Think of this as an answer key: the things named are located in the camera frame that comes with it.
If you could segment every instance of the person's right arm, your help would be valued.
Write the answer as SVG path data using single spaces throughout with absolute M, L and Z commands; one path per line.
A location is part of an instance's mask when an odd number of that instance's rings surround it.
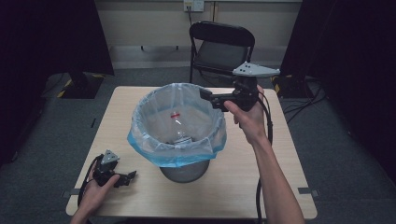
M 224 106 L 233 113 L 235 124 L 239 124 L 253 147 L 262 182 L 262 197 L 268 223 L 304 223 L 300 205 L 266 136 L 262 106 L 256 103 L 249 112 L 241 110 L 231 101 L 225 102 Z

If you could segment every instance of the trash bag liner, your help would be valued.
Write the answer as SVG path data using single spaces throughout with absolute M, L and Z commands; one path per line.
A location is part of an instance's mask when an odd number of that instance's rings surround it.
M 128 142 L 147 160 L 159 167 L 181 167 L 215 159 L 227 139 L 223 112 L 201 99 L 202 87 L 173 83 L 143 97 L 136 106 Z M 170 115 L 177 111 L 192 142 L 172 145 Z

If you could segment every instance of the chair seat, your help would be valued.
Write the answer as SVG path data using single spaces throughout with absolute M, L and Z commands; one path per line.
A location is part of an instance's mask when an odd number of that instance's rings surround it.
M 246 61 L 248 48 L 204 41 L 197 56 L 194 66 L 232 73 L 235 68 Z

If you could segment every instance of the person's right hand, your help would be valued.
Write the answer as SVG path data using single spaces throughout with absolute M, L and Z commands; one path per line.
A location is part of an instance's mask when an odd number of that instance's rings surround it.
M 257 86 L 259 92 L 264 93 L 261 86 Z M 233 121 L 239 124 L 239 127 L 245 133 L 247 141 L 253 145 L 255 141 L 266 137 L 264 127 L 263 109 L 259 102 L 248 111 L 243 111 L 231 101 L 224 102 L 224 106 L 233 114 Z

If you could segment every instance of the trash can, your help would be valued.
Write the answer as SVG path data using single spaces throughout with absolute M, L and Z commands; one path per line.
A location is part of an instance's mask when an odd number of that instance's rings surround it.
M 151 91 L 134 109 L 128 142 L 176 182 L 201 177 L 227 139 L 224 114 L 201 99 L 202 88 L 190 83 L 166 85 Z M 188 143 L 174 144 L 171 127 L 175 112 L 191 138 Z

